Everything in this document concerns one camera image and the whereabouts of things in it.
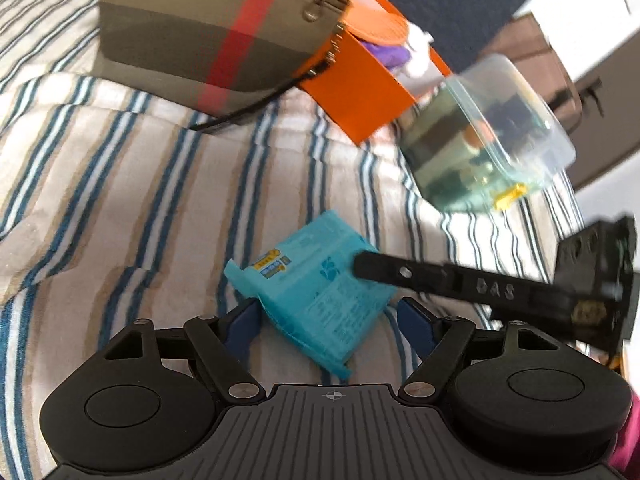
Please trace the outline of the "clear plastic storage box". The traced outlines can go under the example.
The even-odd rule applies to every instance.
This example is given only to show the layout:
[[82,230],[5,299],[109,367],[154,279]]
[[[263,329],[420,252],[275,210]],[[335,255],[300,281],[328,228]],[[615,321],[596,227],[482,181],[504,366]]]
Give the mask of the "clear plastic storage box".
[[448,214],[505,210],[576,157],[551,108],[498,53],[445,78],[399,148],[424,200]]

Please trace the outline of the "orange silicone honeycomb mat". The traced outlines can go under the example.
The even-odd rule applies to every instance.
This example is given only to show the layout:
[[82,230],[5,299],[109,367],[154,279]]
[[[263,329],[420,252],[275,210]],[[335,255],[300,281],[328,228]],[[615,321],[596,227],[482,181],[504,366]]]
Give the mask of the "orange silicone honeycomb mat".
[[369,0],[349,0],[343,16],[347,30],[358,39],[381,46],[402,46],[408,37],[408,22]]

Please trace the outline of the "purple fleece cloth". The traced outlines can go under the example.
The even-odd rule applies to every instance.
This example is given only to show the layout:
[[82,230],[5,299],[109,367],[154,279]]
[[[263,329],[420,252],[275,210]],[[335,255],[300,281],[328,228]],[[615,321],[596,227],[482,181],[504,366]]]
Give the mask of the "purple fleece cloth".
[[381,46],[364,40],[360,44],[388,70],[397,70],[411,60],[411,53],[404,46]]

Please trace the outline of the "brown paper shopping bag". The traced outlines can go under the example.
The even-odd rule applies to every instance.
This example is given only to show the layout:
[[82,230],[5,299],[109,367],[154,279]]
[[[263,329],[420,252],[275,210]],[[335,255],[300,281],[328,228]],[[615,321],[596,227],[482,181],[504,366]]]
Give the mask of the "brown paper shopping bag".
[[533,14],[507,22],[478,55],[514,63],[559,119],[576,148],[567,173],[576,190],[639,149],[639,35],[633,34],[585,75],[571,80]]

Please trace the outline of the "blue wet wipes pack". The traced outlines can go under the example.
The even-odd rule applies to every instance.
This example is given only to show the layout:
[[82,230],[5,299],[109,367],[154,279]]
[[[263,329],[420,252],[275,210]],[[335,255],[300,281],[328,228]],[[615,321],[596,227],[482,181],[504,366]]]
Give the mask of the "blue wet wipes pack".
[[329,210],[246,268],[228,261],[224,276],[243,297],[258,299],[300,351],[346,380],[347,361],[395,295],[393,286],[352,274],[360,252],[377,250]]

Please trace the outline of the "brown plaid zipper pouch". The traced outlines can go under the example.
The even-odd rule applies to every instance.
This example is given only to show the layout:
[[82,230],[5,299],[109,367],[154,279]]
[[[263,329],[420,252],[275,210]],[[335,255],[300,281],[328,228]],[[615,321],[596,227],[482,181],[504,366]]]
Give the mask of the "brown plaid zipper pouch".
[[348,0],[99,0],[93,75],[238,122],[334,62]]

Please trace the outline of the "striped blanket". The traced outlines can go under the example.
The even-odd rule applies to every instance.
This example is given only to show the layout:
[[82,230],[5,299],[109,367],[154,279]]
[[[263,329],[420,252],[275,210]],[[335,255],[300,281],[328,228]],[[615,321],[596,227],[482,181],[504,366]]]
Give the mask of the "striped blanket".
[[245,264],[326,210],[382,252],[547,281],[582,227],[570,181],[509,210],[441,214],[397,147],[353,144],[305,93],[201,136],[193,110],[93,78],[99,0],[1,0],[1,474],[54,466],[44,399],[136,318],[235,306]]

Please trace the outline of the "white pink plush toy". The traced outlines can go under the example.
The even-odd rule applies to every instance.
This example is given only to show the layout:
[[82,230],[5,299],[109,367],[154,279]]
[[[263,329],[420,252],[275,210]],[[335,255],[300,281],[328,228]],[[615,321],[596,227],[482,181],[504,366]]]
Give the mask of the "white pink plush toy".
[[408,60],[395,70],[396,77],[419,79],[426,75],[432,65],[431,46],[433,36],[420,26],[408,23],[408,37],[402,45],[408,52]]

